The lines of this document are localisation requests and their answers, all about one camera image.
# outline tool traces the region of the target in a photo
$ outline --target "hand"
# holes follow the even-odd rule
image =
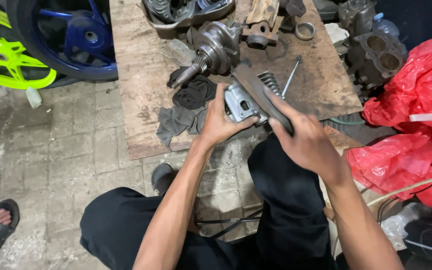
[[[351,169],[334,148],[328,135],[314,115],[304,115],[273,92],[266,92],[273,105],[283,113],[294,128],[292,137],[274,118],[269,119],[274,134],[285,153],[297,165],[317,173],[325,184],[338,184]]]
[[[228,87],[227,83],[218,83],[216,88],[216,97],[209,102],[208,112],[204,127],[199,137],[215,146],[224,142],[237,132],[250,127],[258,121],[258,117],[249,117],[239,123],[235,123],[226,115],[224,107],[224,89]]]

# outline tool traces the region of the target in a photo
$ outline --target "wooden workbench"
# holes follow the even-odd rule
[[[177,151],[189,147],[193,137],[183,132],[173,137],[169,148],[159,141],[160,107],[173,106],[175,90],[166,82],[178,65],[164,57],[160,50],[175,32],[156,32],[140,9],[141,0],[109,0],[114,48],[119,73],[119,87],[124,111],[126,138],[130,159]],[[239,1],[235,21],[248,14],[250,1]],[[316,36],[300,41],[294,34],[280,34],[289,44],[285,58],[269,62],[263,50],[250,49],[241,43],[241,57],[249,58],[257,72],[269,70],[283,87],[301,54],[303,61],[286,93],[286,101],[297,110],[326,119],[362,110],[352,83],[336,53],[312,0],[303,0],[307,12],[299,20],[313,23]]]

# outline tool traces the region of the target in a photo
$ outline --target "green hose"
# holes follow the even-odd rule
[[[334,122],[334,123],[338,123],[341,125],[348,125],[348,126],[363,125],[364,123],[366,123],[365,120],[356,121],[356,122],[346,122],[346,121],[342,121],[342,120],[339,120],[338,118],[334,118],[334,117],[329,118],[329,120]]]

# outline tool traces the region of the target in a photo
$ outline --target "tiled floor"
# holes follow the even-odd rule
[[[0,89],[0,201],[21,209],[16,232],[0,250],[0,270],[104,270],[79,244],[86,205],[116,187],[153,196],[150,175],[159,163],[180,168],[186,151],[129,160],[117,83],[76,83],[41,90],[32,109],[22,90]],[[195,205],[201,220],[247,216],[261,204],[246,160],[262,138],[216,148]],[[223,236],[256,230],[249,222]],[[212,235],[223,225],[201,227]]]

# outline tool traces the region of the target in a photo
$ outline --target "black pants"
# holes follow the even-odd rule
[[[176,269],[336,269],[318,176],[296,165],[274,134],[255,147],[248,166],[264,199],[253,242],[240,248],[187,232]],[[125,187],[100,195],[84,211],[81,245],[111,270],[132,269],[161,200]]]

